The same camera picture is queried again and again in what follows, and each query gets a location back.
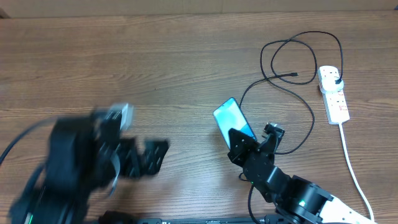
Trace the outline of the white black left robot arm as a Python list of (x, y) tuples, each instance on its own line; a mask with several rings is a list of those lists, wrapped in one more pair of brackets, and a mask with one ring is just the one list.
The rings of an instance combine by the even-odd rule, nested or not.
[(139, 154), (135, 138), (121, 136), (131, 118), (124, 109), (57, 118), (48, 157), (10, 207), (11, 223), (83, 223), (96, 189), (114, 192), (120, 178), (156, 175), (169, 142), (147, 140)]

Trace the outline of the smartphone with lit screen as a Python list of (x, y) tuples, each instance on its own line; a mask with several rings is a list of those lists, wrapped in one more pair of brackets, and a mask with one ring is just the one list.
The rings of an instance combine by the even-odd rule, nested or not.
[(231, 128), (257, 139), (235, 98), (229, 98), (215, 109), (213, 117), (229, 149), (231, 146), (228, 132)]

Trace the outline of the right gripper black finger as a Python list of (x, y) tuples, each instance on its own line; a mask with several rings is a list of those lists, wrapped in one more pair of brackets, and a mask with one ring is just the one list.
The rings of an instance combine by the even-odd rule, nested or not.
[(272, 134), (272, 133), (267, 134), (266, 143), (265, 143), (265, 145), (267, 146), (267, 149), (269, 149), (272, 152), (276, 152), (284, 134), (277, 134), (277, 135)]
[(228, 157), (233, 164), (244, 164), (247, 157), (258, 147), (258, 142), (247, 134), (231, 128), (228, 131), (230, 150)]

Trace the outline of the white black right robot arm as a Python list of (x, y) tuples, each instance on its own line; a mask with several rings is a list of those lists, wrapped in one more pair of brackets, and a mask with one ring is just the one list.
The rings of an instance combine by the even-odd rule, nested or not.
[(374, 223), (317, 184), (283, 173), (274, 159), (284, 130), (268, 123), (264, 132), (266, 139), (259, 143), (231, 128), (228, 157), (288, 223)]

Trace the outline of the white power strip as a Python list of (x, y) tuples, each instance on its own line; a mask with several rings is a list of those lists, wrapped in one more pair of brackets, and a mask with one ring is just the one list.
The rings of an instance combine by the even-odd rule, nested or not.
[[(318, 80), (321, 76), (340, 79), (338, 69), (330, 65), (324, 65), (318, 69)], [(343, 90), (329, 94), (322, 93), (322, 97), (329, 124), (342, 124), (350, 119)]]

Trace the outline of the white charger adapter plug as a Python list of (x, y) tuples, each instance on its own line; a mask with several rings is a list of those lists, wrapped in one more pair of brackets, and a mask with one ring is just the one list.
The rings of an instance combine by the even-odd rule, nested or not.
[(319, 80), (320, 91), (323, 94), (334, 93), (344, 88), (344, 81), (335, 79), (334, 77), (328, 78), (321, 76)]

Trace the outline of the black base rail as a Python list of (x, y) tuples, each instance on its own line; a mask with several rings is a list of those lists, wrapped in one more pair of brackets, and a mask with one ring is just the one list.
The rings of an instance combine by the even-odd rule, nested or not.
[(128, 213), (107, 211), (94, 223), (98, 224), (254, 224), (251, 218), (137, 218)]

